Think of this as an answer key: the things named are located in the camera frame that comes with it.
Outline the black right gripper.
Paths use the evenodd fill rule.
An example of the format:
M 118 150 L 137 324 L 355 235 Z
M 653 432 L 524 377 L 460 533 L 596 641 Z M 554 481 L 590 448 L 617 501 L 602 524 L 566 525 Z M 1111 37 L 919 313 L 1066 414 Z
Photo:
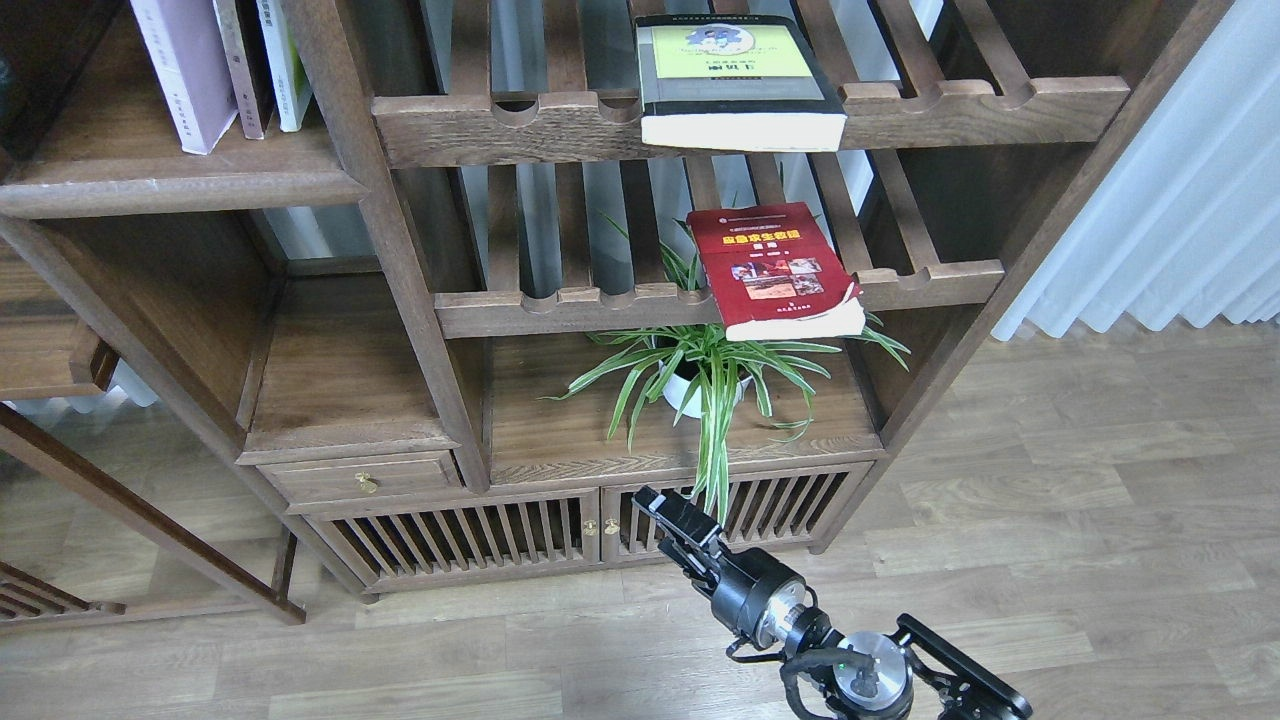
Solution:
M 678 492 L 644 486 L 634 507 L 664 533 L 660 551 L 680 565 L 692 587 L 710 601 L 713 616 L 756 650 L 786 637 L 780 625 L 803 602 L 805 580 L 760 548 L 740 552 L 719 542 L 721 525 Z

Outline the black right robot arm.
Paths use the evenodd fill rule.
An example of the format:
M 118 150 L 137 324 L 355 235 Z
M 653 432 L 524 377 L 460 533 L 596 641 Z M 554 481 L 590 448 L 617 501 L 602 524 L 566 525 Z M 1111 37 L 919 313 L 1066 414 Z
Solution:
M 759 652 L 745 664 L 780 662 L 788 707 L 814 719 L 799 682 L 810 680 L 836 719 L 905 719 L 913 680 L 940 694 L 942 719 L 1029 719 L 1025 697 L 909 614 L 891 635 L 845 635 L 814 600 L 801 575 L 769 552 L 740 552 L 721 543 L 721 525 L 682 496 L 644 486 L 634 505 L 666 533 L 660 551 L 684 569 L 710 601 L 713 616 L 733 633 L 726 650 L 749 643 Z

